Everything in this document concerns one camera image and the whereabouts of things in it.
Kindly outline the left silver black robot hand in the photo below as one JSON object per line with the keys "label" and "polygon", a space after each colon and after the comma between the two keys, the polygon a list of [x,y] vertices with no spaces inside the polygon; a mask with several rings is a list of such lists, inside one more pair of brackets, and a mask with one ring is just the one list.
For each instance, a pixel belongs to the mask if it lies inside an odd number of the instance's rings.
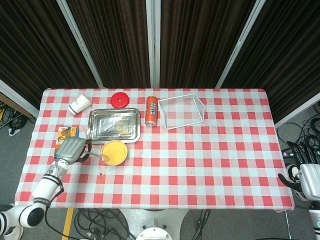
{"label": "left silver black robot hand", "polygon": [[84,163],[90,156],[86,153],[83,157],[86,147],[90,152],[92,149],[92,141],[90,139],[84,139],[78,136],[67,136],[60,148],[54,154],[57,160],[65,160],[68,164]]}

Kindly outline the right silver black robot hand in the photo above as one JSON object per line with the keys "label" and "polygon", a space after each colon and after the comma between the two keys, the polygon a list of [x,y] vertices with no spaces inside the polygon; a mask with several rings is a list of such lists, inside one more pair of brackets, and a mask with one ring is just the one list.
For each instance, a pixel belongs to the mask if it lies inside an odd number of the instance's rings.
{"label": "right silver black robot hand", "polygon": [[288,141],[295,164],[290,164],[287,170],[292,170],[287,179],[279,173],[278,178],[287,187],[298,193],[302,200],[320,200],[320,152],[307,143]]}

